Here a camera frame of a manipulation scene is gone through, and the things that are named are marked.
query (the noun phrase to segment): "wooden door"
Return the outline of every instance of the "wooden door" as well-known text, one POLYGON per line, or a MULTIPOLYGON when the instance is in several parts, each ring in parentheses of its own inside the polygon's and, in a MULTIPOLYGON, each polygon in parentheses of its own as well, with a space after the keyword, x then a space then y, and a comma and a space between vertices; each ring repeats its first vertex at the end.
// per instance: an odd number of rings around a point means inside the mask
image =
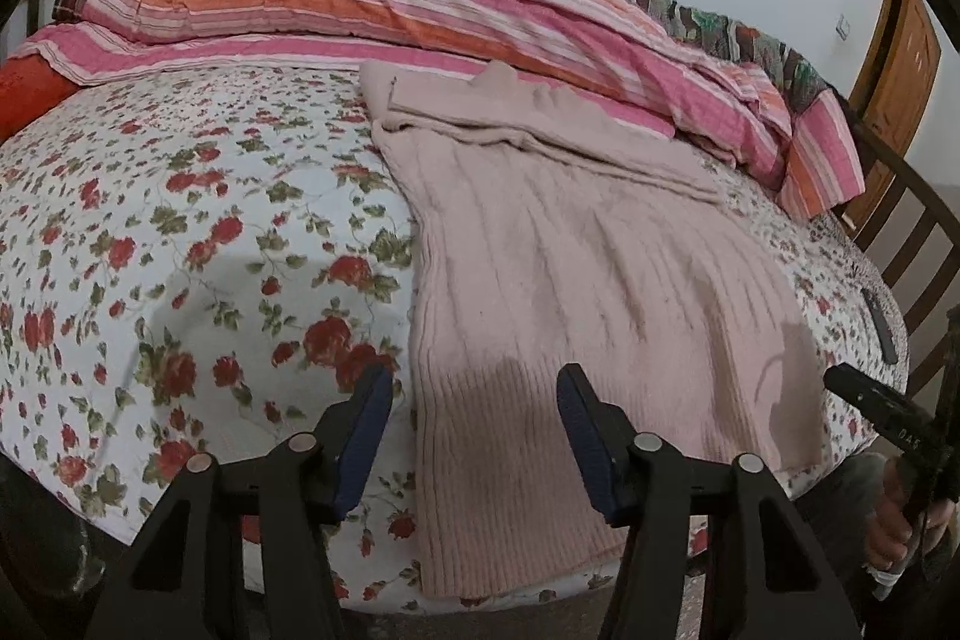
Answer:
MULTIPOLYGON (((923 0, 884 0, 851 105, 901 156, 923 119, 939 63, 940 43, 923 0)), ((886 167, 870 170, 866 193, 853 199, 844 213, 853 233, 870 218, 891 180, 893 172, 886 167)))

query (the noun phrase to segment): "floral bedsheet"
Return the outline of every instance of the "floral bedsheet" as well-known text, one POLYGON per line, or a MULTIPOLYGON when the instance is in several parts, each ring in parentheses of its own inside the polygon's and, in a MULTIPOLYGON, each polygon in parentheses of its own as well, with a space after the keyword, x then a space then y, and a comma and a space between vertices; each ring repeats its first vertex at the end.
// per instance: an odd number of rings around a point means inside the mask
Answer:
MULTIPOLYGON (((702 159, 792 281, 824 366, 848 360, 902 389, 901 316, 832 216, 791 223, 702 159), (864 285, 893 324, 895 367, 864 285)), ((499 609, 609 584, 616 562, 486 600, 421 595, 414 242, 355 71, 191 68, 80 91, 0 148, 0 446, 130 542, 192 453, 265 453, 375 360, 395 370, 394 409, 360 506, 329 534, 346 608, 499 609)), ((784 485, 802 492, 871 439, 824 394, 823 464, 784 485)), ((262 589, 256 518, 244 533, 248 585, 262 589)))

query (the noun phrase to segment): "blue gripper pad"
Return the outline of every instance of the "blue gripper pad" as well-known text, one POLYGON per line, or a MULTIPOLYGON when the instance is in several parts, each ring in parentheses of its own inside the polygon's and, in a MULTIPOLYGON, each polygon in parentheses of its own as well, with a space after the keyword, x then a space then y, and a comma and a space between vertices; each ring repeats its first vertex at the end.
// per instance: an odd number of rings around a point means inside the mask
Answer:
POLYGON ((357 381, 352 399, 346 403, 356 404, 357 409, 352 432, 340 452, 340 475, 333 497, 333 509, 341 521, 360 503, 392 402, 394 378, 390 370, 384 366, 368 366, 357 381))
POLYGON ((614 482, 619 470, 600 429, 607 407, 611 406, 604 405, 597 398, 580 365, 569 363, 560 370, 557 375, 557 408, 570 449, 577 459, 590 504, 608 524, 614 525, 619 510, 614 482))

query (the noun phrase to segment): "orange pillow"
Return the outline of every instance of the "orange pillow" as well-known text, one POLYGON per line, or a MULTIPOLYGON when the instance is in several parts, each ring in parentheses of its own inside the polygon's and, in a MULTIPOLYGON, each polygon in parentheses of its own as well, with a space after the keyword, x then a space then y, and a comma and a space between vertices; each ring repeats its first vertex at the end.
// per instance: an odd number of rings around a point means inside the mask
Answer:
POLYGON ((0 67, 0 143, 78 90, 39 55, 8 60, 0 67))

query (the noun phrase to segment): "remote control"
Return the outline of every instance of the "remote control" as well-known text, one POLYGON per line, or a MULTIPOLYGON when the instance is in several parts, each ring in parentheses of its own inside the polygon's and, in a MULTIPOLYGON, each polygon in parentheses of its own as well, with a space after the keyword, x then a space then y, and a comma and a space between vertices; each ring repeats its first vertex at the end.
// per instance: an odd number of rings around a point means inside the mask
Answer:
POLYGON ((865 287, 863 289, 863 300, 867 303, 867 309, 870 316, 874 319, 874 327, 877 329, 877 336, 880 337, 880 350, 883 352, 883 362, 894 365, 899 358, 896 355, 894 347, 894 333, 890 330, 890 324, 883 317, 883 311, 880 309, 880 300, 872 290, 865 287))

